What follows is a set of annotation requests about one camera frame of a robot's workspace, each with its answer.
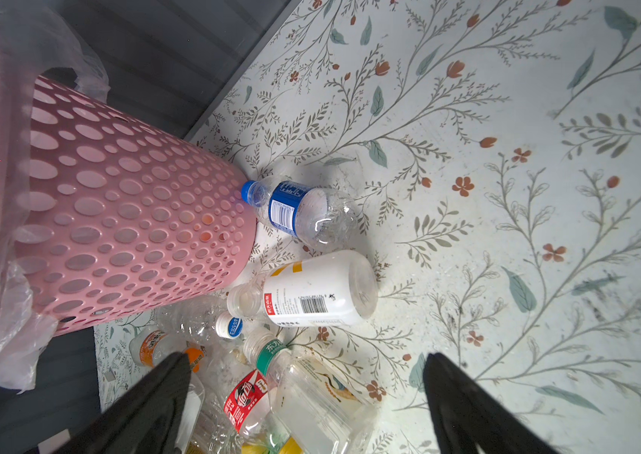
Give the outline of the blue label clear bottle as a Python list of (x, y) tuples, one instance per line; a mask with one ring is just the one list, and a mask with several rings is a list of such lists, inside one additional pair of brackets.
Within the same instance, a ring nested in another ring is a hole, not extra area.
[(349, 195), (308, 187), (284, 176), (248, 181), (241, 188), (241, 197), (261, 224), (320, 253), (346, 248), (358, 224), (359, 209)]

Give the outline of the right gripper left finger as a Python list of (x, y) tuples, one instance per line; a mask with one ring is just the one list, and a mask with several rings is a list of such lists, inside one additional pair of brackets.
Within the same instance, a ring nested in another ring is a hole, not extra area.
[(172, 353), (58, 453), (176, 453), (190, 363)]

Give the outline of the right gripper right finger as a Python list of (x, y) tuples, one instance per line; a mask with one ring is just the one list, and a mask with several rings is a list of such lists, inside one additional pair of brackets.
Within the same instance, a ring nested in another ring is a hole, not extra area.
[(442, 353), (427, 356), (423, 380), (440, 452), (554, 451)]

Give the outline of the red label clear bottle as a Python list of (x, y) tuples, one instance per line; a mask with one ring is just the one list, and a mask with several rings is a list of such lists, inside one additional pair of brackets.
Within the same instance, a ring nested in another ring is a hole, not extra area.
[(267, 453), (272, 450), (268, 423), (269, 386), (256, 369), (200, 374), (206, 400), (193, 430), (201, 453)]

